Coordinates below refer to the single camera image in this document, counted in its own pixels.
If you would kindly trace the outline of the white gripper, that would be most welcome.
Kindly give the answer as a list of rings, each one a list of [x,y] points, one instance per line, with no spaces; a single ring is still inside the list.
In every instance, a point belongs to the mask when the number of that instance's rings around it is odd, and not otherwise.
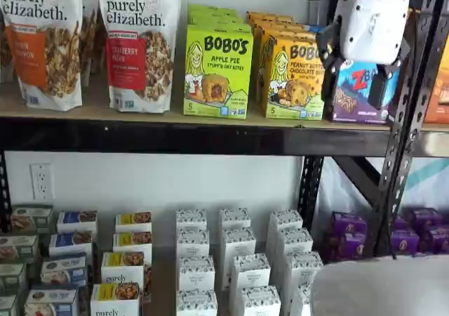
[[[410,0],[339,0],[335,21],[316,34],[319,57],[324,68],[321,98],[334,98],[344,60],[375,63],[368,103],[382,107],[393,75],[410,53],[402,41]]]

